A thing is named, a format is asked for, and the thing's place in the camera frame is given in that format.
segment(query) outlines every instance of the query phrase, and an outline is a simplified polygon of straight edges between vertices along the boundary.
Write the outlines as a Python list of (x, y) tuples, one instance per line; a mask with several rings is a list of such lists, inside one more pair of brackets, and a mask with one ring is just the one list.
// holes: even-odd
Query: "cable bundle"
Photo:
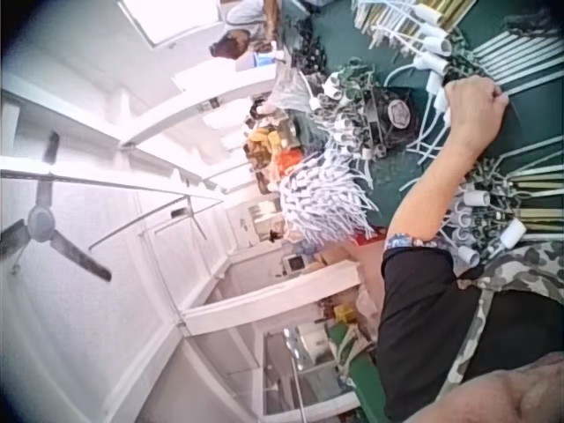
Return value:
[(356, 183), (365, 175), (335, 150), (304, 160), (280, 183), (280, 203), (290, 231), (315, 245), (374, 235), (366, 211), (378, 207)]

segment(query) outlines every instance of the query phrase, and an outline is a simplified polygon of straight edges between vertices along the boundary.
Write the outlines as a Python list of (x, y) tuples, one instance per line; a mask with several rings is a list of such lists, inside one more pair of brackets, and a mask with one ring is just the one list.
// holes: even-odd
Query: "worker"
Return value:
[(377, 346), (384, 410), (406, 423), (564, 422), (562, 243), (509, 251), (457, 278), (435, 237), (508, 105), (488, 78), (451, 82), (446, 94), (449, 139), (386, 241)]
[[(295, 0), (295, 3), (323, 6), (334, 0)], [(242, 0), (225, 18), (226, 32), (210, 46), (213, 57), (237, 60), (251, 48), (257, 53), (272, 50), (278, 27), (277, 0)]]

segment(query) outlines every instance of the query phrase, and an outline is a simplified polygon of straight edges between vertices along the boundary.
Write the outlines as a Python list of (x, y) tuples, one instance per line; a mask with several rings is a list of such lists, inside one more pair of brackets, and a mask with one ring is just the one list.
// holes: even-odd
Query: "ceiling beam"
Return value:
[(249, 97), (270, 91), (274, 86), (276, 65), (261, 66), (236, 72), (229, 85), (217, 84), (206, 93), (182, 93), (159, 104), (143, 115), (133, 119), (124, 127), (124, 138), (120, 146), (139, 145), (160, 134), (177, 123), (199, 115), (201, 103), (215, 100), (225, 104), (231, 100)]
[(191, 336), (252, 323), (305, 306), (359, 284), (355, 263), (345, 260), (229, 300), (185, 309)]

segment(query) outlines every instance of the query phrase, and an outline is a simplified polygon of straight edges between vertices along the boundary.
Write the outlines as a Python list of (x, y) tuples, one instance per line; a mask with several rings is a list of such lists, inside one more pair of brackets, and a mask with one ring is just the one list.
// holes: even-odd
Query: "wall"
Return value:
[(199, 377), (182, 349), (174, 353), (136, 423), (239, 423)]

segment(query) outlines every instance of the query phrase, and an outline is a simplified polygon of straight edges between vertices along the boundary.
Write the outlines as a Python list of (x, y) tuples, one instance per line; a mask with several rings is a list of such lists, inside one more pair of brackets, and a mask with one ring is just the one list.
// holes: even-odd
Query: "white plug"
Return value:
[(450, 108), (447, 108), (447, 111), (444, 113), (442, 120), (444, 121), (444, 127), (450, 128)]
[(437, 93), (433, 107), (437, 113), (445, 113), (449, 108), (449, 101), (447, 100), (447, 94), (445, 93), (444, 88), (441, 88)]
[(427, 92), (430, 95), (437, 95), (437, 93), (439, 92), (439, 90), (441, 90), (442, 88), (442, 81), (443, 81), (443, 77), (442, 75), (433, 72), (432, 70), (429, 72), (429, 78), (427, 80), (427, 86), (425, 87), (425, 89), (427, 90)]

